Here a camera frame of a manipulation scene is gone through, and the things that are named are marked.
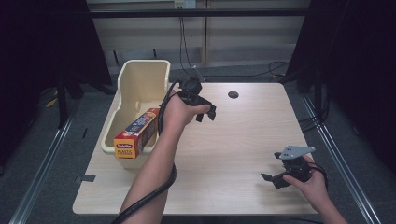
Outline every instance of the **wall outlet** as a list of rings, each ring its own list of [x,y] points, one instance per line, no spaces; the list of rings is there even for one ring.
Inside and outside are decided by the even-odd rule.
[[[175,0],[175,9],[184,8],[184,0]]]
[[[174,0],[175,9],[196,8],[196,0]]]

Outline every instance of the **right hand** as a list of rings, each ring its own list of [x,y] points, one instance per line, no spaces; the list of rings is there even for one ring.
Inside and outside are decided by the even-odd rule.
[[[175,91],[171,91],[170,95],[173,97],[170,99],[164,112],[164,129],[184,129],[195,115],[204,114],[210,109],[210,105],[186,105],[175,93]]]
[[[307,162],[314,162],[311,158],[303,155]],[[319,212],[321,206],[331,203],[329,194],[327,193],[324,176],[321,172],[312,170],[311,178],[306,182],[290,176],[283,175],[283,179],[299,189],[305,198],[311,203],[312,207]]]

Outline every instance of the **wooden tabletop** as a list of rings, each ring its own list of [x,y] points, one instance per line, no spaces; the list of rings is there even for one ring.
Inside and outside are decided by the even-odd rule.
[[[232,99],[230,91],[239,97]],[[276,189],[261,173],[284,172],[275,152],[306,146],[289,98],[275,83],[203,83],[201,96],[217,107],[214,121],[189,124],[177,147],[177,180],[169,189],[165,215],[315,214],[294,187]],[[92,154],[73,210],[77,214],[117,214],[137,170],[126,170],[100,142],[117,95]]]

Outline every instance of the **wire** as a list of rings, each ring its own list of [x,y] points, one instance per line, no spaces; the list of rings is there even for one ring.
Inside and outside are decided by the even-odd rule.
[[[186,36],[184,35],[184,20],[183,20],[183,17],[179,17],[179,21],[180,21],[180,49],[179,49],[178,57],[179,57],[179,59],[180,59],[181,68],[183,69],[183,71],[184,71],[187,75],[190,75],[190,73],[188,73],[188,72],[186,71],[186,69],[184,68],[183,62],[182,62],[182,57],[181,57],[181,51],[182,51],[181,49],[182,49],[183,42],[184,42],[184,50],[185,50],[185,52],[186,52],[187,62],[189,63],[189,67],[191,68],[189,53],[188,53],[188,51],[187,51]]]
[[[175,87],[175,85],[177,83],[178,83],[178,80],[172,83],[171,87],[169,88],[168,92],[165,94],[165,97],[163,98],[163,103],[161,104],[160,112],[158,115],[158,135],[161,135],[161,133],[163,131],[163,113],[165,111],[165,108],[166,108],[167,104],[169,103],[169,100],[174,96],[174,94],[172,96],[169,96],[170,92],[172,91],[172,89]],[[145,204],[147,204],[148,202],[153,200],[155,197],[157,197],[158,195],[162,194],[164,191],[169,189],[173,185],[173,183],[175,183],[176,178],[177,178],[177,170],[176,170],[175,164],[173,164],[171,175],[169,176],[169,179],[163,185],[159,186],[157,189],[152,191],[150,194],[146,195],[145,197],[143,197],[136,203],[134,203],[131,206],[129,206],[128,208],[126,208],[122,213],[120,213],[116,217],[116,219],[114,219],[112,224],[122,223],[131,214],[133,214],[138,209],[143,207]]]
[[[259,77],[259,76],[271,73],[271,72],[275,71],[276,69],[285,66],[286,64],[287,63],[281,64],[280,66],[278,66],[278,67],[276,67],[274,69],[271,69],[271,70],[268,70],[268,71],[265,71],[265,72],[262,72],[262,73],[259,73],[259,74],[255,74],[255,75],[246,75],[246,76],[204,76],[204,77]]]
[[[315,165],[315,166],[311,166],[311,169],[316,170],[316,171],[319,171],[319,172],[322,173],[323,178],[324,178],[324,184],[325,184],[325,186],[326,186],[326,189],[328,189],[328,188],[329,188],[329,176],[327,175],[327,173],[326,173],[326,171],[324,170],[324,168],[321,167],[319,164],[316,164],[316,163],[314,163],[314,162],[309,162],[308,164]]]
[[[321,115],[315,115],[312,118],[300,119],[299,122],[303,123],[301,125],[301,129],[303,133],[316,129],[319,125],[323,124],[326,118],[329,116],[330,111],[330,94],[329,91],[326,91],[326,100],[324,102],[324,106],[322,109]]]
[[[283,63],[282,65],[289,64],[288,62],[271,62],[270,64],[268,64],[268,70],[271,71],[271,77],[270,77],[270,80],[268,80],[268,82],[272,82],[272,80],[274,78],[274,74],[272,73],[273,70],[271,70],[271,65],[274,63]]]

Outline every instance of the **plastic bin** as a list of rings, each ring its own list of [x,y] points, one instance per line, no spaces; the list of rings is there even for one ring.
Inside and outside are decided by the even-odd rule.
[[[170,63],[164,60],[131,60],[118,78],[120,103],[112,114],[101,142],[102,150],[114,155],[114,137],[149,108],[159,107],[168,90]],[[153,149],[158,134],[148,141],[136,159],[118,159],[124,168],[140,168]]]

